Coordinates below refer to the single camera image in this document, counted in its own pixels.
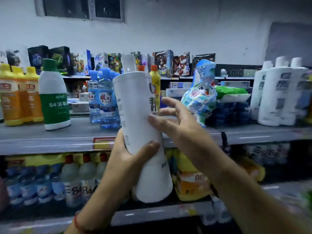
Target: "84 disinfectant bottle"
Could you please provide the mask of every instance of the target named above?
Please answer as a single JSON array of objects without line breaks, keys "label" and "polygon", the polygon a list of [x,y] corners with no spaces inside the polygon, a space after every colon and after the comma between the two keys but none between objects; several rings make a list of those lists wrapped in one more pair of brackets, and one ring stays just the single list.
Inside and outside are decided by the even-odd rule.
[{"label": "84 disinfectant bottle", "polygon": [[44,127],[46,130],[60,129],[71,124],[67,101],[67,90],[62,75],[57,71],[57,62],[43,59],[43,71],[39,79]]}]

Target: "window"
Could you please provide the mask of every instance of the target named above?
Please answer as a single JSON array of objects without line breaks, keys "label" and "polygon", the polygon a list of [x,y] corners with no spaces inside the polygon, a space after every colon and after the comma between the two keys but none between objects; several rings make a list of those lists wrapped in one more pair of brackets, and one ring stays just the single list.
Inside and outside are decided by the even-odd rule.
[{"label": "window", "polygon": [[124,0],[34,0],[37,16],[124,22]]}]

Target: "white plastic bottle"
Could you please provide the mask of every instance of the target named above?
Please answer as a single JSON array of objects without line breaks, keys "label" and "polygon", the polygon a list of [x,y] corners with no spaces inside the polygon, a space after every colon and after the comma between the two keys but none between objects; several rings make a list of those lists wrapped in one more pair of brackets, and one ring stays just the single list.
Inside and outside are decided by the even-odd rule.
[{"label": "white plastic bottle", "polygon": [[[127,70],[135,68],[133,55],[123,55],[121,62],[123,66],[128,66]],[[127,150],[134,155],[151,140],[161,144],[158,152],[142,168],[135,187],[136,196],[145,203],[158,202],[171,193],[173,185],[162,134],[147,121],[149,114],[158,113],[152,78],[143,71],[125,72],[116,76],[113,84]]]},{"label": "white plastic bottle", "polygon": [[292,73],[292,69],[287,65],[284,56],[278,57],[275,67],[267,72],[259,108],[258,123],[261,125],[279,126],[280,124]]},{"label": "white plastic bottle", "polygon": [[288,126],[292,126],[296,123],[297,103],[302,95],[302,92],[305,90],[305,88],[307,88],[307,80],[309,79],[309,69],[302,67],[301,57],[296,57],[291,60],[291,68],[292,75],[287,90],[285,106],[280,117],[280,124]]},{"label": "white plastic bottle", "polygon": [[65,187],[66,204],[70,208],[76,208],[82,203],[79,167],[74,163],[72,154],[65,157],[65,164],[60,175]]},{"label": "white plastic bottle", "polygon": [[41,109],[46,130],[60,129],[71,124],[67,90],[57,62],[43,59],[43,71],[39,79]]},{"label": "white plastic bottle", "polygon": [[250,101],[251,118],[252,120],[258,120],[259,107],[263,92],[264,80],[269,69],[273,67],[271,61],[265,61],[262,69],[255,73],[255,80],[252,88],[252,98]]},{"label": "white plastic bottle", "polygon": [[82,156],[83,164],[80,166],[79,175],[81,179],[81,191],[84,204],[91,198],[96,187],[96,165],[91,162],[90,155]]}]

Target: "green bottle cap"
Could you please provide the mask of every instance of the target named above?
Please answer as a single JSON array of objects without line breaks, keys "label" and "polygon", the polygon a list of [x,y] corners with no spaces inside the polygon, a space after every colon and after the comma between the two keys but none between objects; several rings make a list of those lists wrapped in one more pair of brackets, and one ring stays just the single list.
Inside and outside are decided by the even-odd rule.
[{"label": "green bottle cap", "polygon": [[57,61],[44,58],[43,59],[43,71],[57,71]]}]

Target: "right hand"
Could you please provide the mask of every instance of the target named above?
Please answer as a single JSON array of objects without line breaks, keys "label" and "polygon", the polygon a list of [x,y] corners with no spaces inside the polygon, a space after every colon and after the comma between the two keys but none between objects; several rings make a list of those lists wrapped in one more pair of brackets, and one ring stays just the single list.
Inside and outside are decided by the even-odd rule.
[{"label": "right hand", "polygon": [[193,165],[204,172],[205,161],[207,161],[205,156],[208,156],[207,151],[211,151],[217,145],[180,101],[162,97],[162,102],[171,108],[162,108],[161,114],[176,116],[177,121],[151,114],[148,117],[149,123],[158,131],[166,133],[173,140],[174,145],[191,160]]}]

